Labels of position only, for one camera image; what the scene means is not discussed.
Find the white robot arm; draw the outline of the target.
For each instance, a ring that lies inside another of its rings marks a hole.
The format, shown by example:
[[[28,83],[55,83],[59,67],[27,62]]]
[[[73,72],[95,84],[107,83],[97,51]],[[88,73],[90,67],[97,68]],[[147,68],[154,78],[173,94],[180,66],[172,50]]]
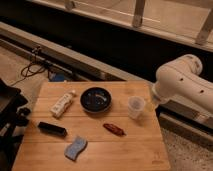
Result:
[[[160,103],[174,95],[183,96],[213,114],[213,83],[200,77],[203,65],[192,54],[186,54],[160,66],[152,91]]]

